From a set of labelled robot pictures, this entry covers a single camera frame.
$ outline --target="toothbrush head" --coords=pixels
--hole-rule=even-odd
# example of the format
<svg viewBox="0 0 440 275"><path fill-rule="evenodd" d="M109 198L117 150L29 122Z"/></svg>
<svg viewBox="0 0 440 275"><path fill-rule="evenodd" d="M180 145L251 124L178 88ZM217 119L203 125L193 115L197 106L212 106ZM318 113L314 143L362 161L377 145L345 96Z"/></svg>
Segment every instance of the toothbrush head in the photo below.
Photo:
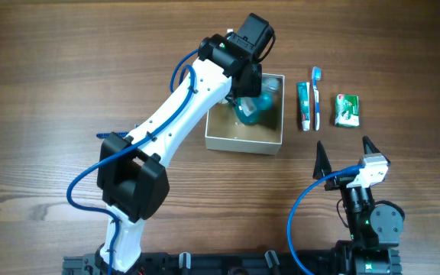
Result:
<svg viewBox="0 0 440 275"><path fill-rule="evenodd" d="M318 67L313 67L312 70L312 79L320 80L322 78L322 69Z"/></svg>

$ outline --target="blue toothbrush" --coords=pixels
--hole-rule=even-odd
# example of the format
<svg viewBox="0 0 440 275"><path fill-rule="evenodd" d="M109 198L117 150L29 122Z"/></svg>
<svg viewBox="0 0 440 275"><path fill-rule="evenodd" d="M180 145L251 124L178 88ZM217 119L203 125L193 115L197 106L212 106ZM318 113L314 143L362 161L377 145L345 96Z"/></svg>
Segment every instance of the blue toothbrush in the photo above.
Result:
<svg viewBox="0 0 440 275"><path fill-rule="evenodd" d="M315 98L315 131L320 128L320 104L319 104L319 90L317 89L317 80L322 78L322 70L318 67L313 67L312 70L312 84L313 95Z"/></svg>

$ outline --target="wood grain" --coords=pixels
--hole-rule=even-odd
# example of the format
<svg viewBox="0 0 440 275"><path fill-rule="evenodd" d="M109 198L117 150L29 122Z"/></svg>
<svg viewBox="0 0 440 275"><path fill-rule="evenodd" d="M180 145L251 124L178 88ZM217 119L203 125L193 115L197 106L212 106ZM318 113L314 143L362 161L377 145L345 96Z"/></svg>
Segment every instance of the wood grain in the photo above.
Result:
<svg viewBox="0 0 440 275"><path fill-rule="evenodd" d="M405 274L440 274L440 2L52 2L0 5L0 274L60 274L62 256L104 241L106 217L65 199L99 158L95 134L147 119L177 62L249 12L277 33L264 72L286 76L283 146L275 157L206 150L203 118L173 158L143 251L286 251L286 217L313 181L316 141L338 169L368 135L392 160L374 196L407 213ZM322 123L300 132L295 85L312 66L323 69ZM332 126L339 93L360 96L359 129ZM95 173L74 196L103 207ZM338 197L310 193L294 221L297 248L348 238Z"/></svg>

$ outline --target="green and white package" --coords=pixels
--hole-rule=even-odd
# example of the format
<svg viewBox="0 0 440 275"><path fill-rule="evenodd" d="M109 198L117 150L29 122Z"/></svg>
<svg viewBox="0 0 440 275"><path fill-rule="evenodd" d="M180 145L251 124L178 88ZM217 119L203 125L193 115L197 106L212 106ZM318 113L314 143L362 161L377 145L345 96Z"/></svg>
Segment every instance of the green and white package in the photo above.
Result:
<svg viewBox="0 0 440 275"><path fill-rule="evenodd" d="M359 126L359 97L357 95L337 95L335 126L348 128Z"/></svg>

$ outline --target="cardboard box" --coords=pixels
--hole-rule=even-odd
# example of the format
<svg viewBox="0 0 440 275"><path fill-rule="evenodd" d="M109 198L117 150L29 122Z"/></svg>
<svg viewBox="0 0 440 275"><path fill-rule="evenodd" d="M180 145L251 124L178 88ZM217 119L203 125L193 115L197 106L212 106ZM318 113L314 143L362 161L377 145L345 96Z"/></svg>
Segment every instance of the cardboard box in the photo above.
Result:
<svg viewBox="0 0 440 275"><path fill-rule="evenodd" d="M210 150L271 154L283 143L284 76L263 73L281 81L274 108L263 113L260 124L244 125L229 104L217 104L206 115L205 144Z"/></svg>

